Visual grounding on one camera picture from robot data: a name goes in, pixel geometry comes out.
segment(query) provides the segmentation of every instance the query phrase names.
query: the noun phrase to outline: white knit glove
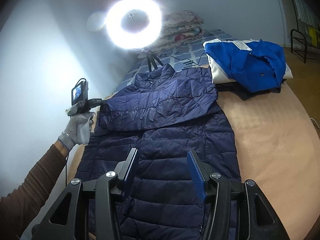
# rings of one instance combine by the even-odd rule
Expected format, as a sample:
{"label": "white knit glove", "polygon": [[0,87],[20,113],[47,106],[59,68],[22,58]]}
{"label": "white knit glove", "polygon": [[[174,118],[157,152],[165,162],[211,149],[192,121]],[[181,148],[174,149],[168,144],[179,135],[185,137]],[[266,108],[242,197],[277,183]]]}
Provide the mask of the white knit glove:
{"label": "white knit glove", "polygon": [[79,123],[86,123],[88,118],[90,118],[89,125],[90,131],[92,129],[94,112],[86,112],[83,114],[77,114],[71,117],[66,129],[62,132],[62,134],[58,137],[58,140],[69,150],[78,144],[77,140],[77,127]]}

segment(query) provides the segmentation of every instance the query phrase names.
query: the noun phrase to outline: brown sleeve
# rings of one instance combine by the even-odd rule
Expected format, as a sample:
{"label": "brown sleeve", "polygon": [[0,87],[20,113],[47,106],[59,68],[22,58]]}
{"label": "brown sleeve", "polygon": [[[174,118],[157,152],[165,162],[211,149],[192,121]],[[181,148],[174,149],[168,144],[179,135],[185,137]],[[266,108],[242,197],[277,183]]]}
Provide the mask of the brown sleeve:
{"label": "brown sleeve", "polygon": [[18,237],[45,204],[65,165],[65,158],[52,145],[33,166],[24,183],[1,198],[0,212]]}

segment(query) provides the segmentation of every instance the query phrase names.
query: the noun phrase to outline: ring light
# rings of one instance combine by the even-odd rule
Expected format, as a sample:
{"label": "ring light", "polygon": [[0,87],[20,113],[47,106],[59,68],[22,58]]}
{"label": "ring light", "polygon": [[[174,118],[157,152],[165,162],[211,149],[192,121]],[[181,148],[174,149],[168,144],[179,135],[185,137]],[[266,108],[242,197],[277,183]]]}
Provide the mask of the ring light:
{"label": "ring light", "polygon": [[[130,10],[139,9],[149,17],[149,25],[139,33],[129,33],[121,28],[122,17]],[[112,41],[125,49],[143,48],[156,40],[161,30],[161,12],[151,0],[122,0],[116,3],[106,17],[108,34]]]}

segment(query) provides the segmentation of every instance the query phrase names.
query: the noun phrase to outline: bed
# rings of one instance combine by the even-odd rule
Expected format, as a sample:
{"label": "bed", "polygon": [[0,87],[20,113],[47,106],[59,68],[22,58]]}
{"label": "bed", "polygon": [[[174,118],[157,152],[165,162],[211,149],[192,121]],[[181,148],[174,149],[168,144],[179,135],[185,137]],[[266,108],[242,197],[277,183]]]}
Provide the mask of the bed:
{"label": "bed", "polygon": [[[180,71],[188,65],[166,55],[198,62],[203,50],[200,45],[215,38],[233,39],[221,30],[206,31],[199,41],[163,51],[161,60]],[[199,66],[208,67],[207,57],[201,58]],[[115,93],[131,84],[137,73],[146,71],[146,61],[140,59]],[[320,214],[320,140],[302,104],[285,82],[279,94],[268,93],[246,101],[231,92],[220,92],[218,103],[235,133],[242,181],[254,179],[290,239],[304,239]],[[76,151],[69,180],[76,173],[83,150],[80,146]]]}

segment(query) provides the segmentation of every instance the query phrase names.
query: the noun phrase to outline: display screen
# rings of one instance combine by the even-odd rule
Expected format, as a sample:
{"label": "display screen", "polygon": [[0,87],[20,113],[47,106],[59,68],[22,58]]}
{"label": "display screen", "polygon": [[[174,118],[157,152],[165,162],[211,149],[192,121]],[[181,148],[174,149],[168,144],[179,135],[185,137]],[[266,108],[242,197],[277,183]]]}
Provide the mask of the display screen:
{"label": "display screen", "polygon": [[76,100],[81,95],[81,84],[79,84],[74,90],[72,91],[73,100]]}

